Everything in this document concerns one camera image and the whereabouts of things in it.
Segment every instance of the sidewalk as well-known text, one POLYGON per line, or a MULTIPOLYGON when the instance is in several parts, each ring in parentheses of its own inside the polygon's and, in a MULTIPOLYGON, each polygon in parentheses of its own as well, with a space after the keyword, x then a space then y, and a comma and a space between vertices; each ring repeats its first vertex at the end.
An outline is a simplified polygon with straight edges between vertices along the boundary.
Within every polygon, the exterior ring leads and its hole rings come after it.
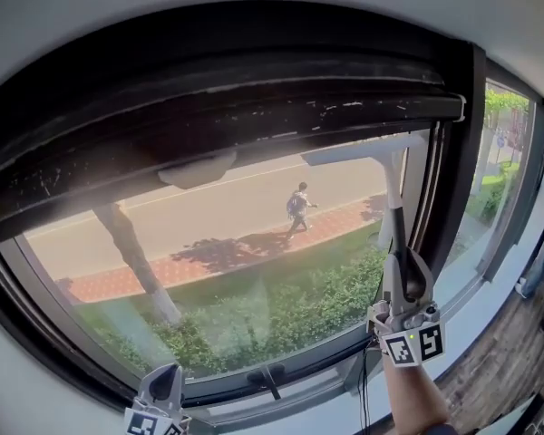
MULTIPOLYGON (((386 195, 374 195, 340 208, 324 212, 310 211, 308 222, 313 228, 302 228, 286 241, 291 221, 266 233, 250 234, 238 239, 200 240, 185 251, 150 261, 160 282, 171 287, 268 261, 325 242, 334 237, 371 224, 383 217, 386 195)), ((124 296, 138 295, 143 289, 129 267, 121 267, 92 275, 55 281, 72 304, 96 303, 124 296)))

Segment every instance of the road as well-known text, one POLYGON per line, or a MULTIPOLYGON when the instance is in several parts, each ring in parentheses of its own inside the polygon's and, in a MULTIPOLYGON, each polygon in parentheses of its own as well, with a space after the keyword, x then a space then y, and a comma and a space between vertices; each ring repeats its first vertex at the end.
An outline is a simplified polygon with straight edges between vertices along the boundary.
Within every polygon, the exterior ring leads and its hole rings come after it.
MULTIPOLYGON (((231 169, 218 182, 181 190, 166 187, 124 200, 148 260, 197 242, 265 232, 288 222, 286 202, 308 183, 315 211, 336 208, 386 191, 384 172, 372 159, 310 167, 293 155, 231 169)), ((75 278, 124 266, 111 236, 91 211, 27 232, 52 279, 75 278)))

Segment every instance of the backpack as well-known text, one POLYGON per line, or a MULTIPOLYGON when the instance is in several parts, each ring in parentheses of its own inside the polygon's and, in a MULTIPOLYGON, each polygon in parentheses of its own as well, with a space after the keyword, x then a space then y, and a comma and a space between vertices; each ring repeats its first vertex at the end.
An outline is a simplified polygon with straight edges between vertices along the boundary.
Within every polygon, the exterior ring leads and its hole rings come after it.
POLYGON ((298 212, 302 209, 302 207, 303 207, 302 198, 298 196, 296 192, 293 193, 287 202, 288 218, 293 219, 294 216, 296 216, 298 212))

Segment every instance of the window glass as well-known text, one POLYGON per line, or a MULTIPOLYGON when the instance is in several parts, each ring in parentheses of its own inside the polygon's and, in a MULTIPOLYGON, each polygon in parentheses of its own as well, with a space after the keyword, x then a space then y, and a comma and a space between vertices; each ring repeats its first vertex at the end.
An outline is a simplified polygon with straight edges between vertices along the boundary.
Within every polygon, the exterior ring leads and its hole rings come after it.
POLYGON ((299 154, 267 160, 24 237, 50 276, 45 284, 139 375, 174 359, 190 379, 233 372, 365 318, 388 249, 377 245, 384 171, 338 149, 340 162, 310 165, 299 154))
MULTIPOLYGON (((521 179, 520 163, 531 132, 529 100, 491 82, 470 197, 445 268, 474 268, 521 179)), ((436 289, 445 289, 437 285, 436 289)))

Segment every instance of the tree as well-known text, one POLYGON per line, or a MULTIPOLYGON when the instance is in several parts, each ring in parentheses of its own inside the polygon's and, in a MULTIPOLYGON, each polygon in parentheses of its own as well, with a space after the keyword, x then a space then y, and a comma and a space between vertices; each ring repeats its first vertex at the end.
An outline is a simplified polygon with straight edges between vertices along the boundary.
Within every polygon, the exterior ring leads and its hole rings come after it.
POLYGON ((485 113, 481 133, 480 155, 476 165, 475 177, 471 194, 477 195, 481 190, 481 182, 486 173, 491 143, 498 129, 500 112, 502 110, 518 110, 528 112, 529 100, 513 92, 495 92, 486 87, 485 113))
POLYGON ((131 220, 116 203, 95 208, 93 212, 111 234, 123 261, 131 268, 145 293, 151 297, 156 319, 162 323, 179 324, 181 312, 147 262, 131 220))

